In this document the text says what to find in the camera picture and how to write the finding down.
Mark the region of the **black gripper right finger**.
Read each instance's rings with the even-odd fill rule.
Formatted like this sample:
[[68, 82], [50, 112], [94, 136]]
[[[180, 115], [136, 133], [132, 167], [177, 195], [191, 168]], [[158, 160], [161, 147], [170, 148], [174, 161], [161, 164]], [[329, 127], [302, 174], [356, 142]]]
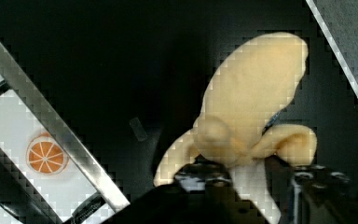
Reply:
[[350, 195], [347, 175], [319, 164], [291, 167], [277, 156], [265, 159], [265, 171], [278, 224], [358, 224], [358, 193]]

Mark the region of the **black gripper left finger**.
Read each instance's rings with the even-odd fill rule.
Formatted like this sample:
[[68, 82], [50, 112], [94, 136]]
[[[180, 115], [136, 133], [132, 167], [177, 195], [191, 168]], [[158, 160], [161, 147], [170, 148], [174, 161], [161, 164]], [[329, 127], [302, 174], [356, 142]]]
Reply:
[[225, 166], [198, 156], [171, 184], [148, 191], [102, 224], [269, 224], [234, 189]]

